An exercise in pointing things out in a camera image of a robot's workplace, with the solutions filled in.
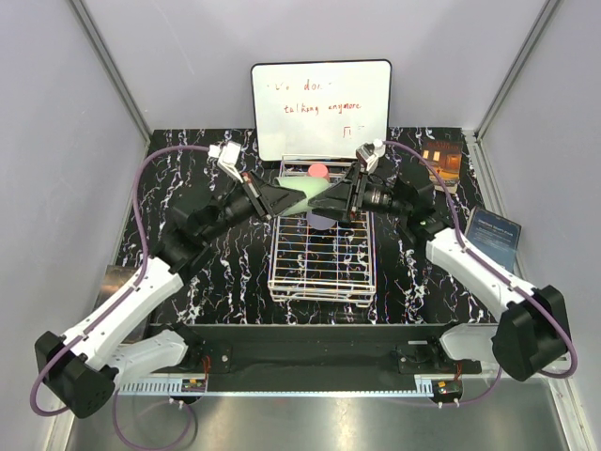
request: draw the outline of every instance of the book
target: book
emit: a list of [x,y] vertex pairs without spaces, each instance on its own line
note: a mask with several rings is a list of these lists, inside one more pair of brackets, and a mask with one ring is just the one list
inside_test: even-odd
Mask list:
[[[422,143],[422,156],[436,169],[450,193],[457,192],[459,169],[461,168],[462,142],[425,139]],[[442,191],[436,178],[429,174],[436,190]]]
[[471,211],[466,238],[509,272],[514,271],[522,226],[476,207]]

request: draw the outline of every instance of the wire rack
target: wire rack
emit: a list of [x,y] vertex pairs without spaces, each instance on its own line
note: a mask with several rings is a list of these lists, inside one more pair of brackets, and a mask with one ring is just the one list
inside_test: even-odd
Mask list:
[[[324,163],[331,182],[350,163],[282,160],[280,177],[305,176],[313,163]],[[277,303],[331,301],[367,307],[376,294],[373,217],[362,213],[348,226],[309,227],[305,214],[278,217],[271,242],[268,287]]]

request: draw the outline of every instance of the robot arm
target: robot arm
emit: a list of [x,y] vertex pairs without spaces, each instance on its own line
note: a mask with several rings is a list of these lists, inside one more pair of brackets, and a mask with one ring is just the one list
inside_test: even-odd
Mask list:
[[437,344],[447,358],[498,363],[514,379],[524,381],[564,355],[564,341],[525,298],[532,296],[569,337],[562,294],[552,286],[537,289],[506,271],[463,235],[457,237],[448,219],[434,208],[434,186],[424,166],[408,164],[393,187],[374,181],[371,173],[381,146],[376,141],[358,148],[358,161],[346,175],[309,200],[313,212],[343,223],[351,222],[362,210],[394,215],[396,230],[407,246],[450,273],[486,306],[498,324],[451,327]]
[[[60,337],[47,332],[35,344],[39,371],[66,344],[78,340],[50,369],[43,382],[79,418],[96,412],[115,389],[152,371],[199,367],[204,341],[184,325],[139,343],[119,347],[126,335],[155,307],[178,292],[210,261],[210,242],[251,216],[269,220],[305,198],[303,192],[270,185],[254,173],[239,174],[239,145],[213,148],[218,165],[236,181],[226,196],[213,197],[206,186],[184,194],[170,210],[171,221],[151,250],[144,279],[139,270],[117,293]],[[123,295],[131,293],[122,301]],[[93,330],[85,331],[109,312]]]

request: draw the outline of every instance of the green object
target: green object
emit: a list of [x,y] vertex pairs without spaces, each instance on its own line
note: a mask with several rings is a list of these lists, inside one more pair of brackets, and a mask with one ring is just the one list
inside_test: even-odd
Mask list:
[[326,191],[330,184],[327,180],[321,177],[297,176],[297,177],[278,177],[277,182],[283,188],[303,191],[306,199],[296,205],[293,205],[288,210],[284,211],[280,216],[291,216],[297,213],[305,213],[311,211],[308,205],[309,199],[315,197],[319,193]]

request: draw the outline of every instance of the white wall panel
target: white wall panel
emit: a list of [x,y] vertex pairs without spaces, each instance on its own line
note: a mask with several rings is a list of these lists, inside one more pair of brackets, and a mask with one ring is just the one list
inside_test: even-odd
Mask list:
[[144,143],[65,0],[0,2],[0,60],[0,448],[29,451],[34,343],[91,310]]
[[601,443],[601,3],[563,2],[485,136],[520,253],[537,285],[563,292],[576,382]]
[[544,0],[86,0],[149,126],[253,127],[257,62],[385,57],[392,125],[476,127]]

